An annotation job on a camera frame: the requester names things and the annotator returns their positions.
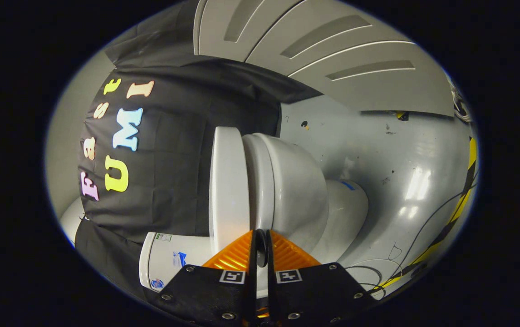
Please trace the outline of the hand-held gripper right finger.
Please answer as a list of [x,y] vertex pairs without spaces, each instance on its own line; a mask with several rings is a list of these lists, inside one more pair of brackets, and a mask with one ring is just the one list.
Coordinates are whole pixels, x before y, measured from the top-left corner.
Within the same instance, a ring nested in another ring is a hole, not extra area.
[[275,327],[334,327],[378,304],[340,263],[322,264],[273,230],[266,250],[268,317]]

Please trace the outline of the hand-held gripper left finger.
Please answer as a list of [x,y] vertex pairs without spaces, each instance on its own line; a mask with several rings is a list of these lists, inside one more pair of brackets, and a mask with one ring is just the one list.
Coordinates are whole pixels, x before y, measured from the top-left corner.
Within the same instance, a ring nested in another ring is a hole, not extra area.
[[150,234],[150,289],[158,308],[202,327],[254,327],[256,232],[213,254],[208,237]]

